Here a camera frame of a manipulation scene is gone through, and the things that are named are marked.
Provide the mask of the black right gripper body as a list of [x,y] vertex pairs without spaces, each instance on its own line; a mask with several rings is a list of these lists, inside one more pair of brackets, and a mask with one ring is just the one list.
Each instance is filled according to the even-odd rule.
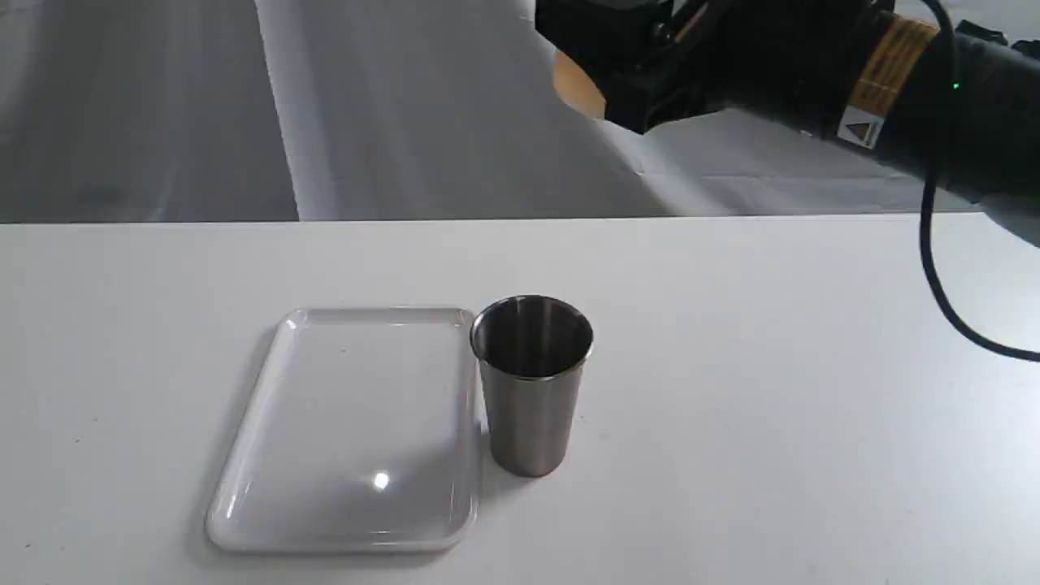
[[578,63],[606,99],[606,121],[643,136],[738,108],[813,133],[791,1],[539,1],[536,32]]

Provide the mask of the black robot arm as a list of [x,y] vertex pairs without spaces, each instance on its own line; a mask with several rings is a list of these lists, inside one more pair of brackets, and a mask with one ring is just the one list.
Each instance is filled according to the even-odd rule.
[[539,1],[535,29],[644,134],[738,108],[937,185],[1038,243],[1038,44],[891,1]]

